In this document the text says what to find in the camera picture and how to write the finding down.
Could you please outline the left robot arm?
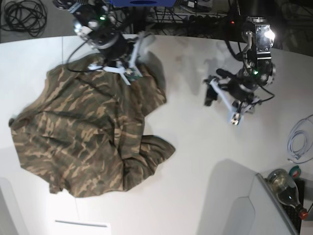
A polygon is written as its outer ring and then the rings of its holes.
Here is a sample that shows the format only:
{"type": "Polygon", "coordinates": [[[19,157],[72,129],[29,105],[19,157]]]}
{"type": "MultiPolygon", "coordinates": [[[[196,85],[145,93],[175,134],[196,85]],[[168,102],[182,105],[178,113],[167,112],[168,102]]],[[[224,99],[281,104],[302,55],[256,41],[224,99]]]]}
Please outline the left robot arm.
{"type": "Polygon", "coordinates": [[[275,76],[270,49],[274,44],[275,34],[264,17],[246,17],[242,25],[242,37],[246,47],[235,54],[236,60],[243,63],[242,69],[233,74],[224,69],[217,69],[216,76],[204,80],[207,92],[205,106],[211,106],[217,100],[218,92],[210,82],[235,99],[233,107],[261,105],[275,97],[265,86],[271,84],[275,76]]]}

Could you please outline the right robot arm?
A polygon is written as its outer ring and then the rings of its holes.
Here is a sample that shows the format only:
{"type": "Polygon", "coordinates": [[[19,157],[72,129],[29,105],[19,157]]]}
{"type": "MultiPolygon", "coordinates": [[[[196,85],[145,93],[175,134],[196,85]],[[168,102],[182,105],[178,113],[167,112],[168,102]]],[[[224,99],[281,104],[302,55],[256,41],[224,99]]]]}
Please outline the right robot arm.
{"type": "Polygon", "coordinates": [[[134,38],[126,39],[122,31],[132,19],[128,15],[121,23],[114,17],[112,5],[105,0],[54,0],[56,8],[74,17],[74,31],[85,44],[98,50],[104,64],[113,61],[135,63],[141,44],[151,33],[141,31],[134,38]]]}

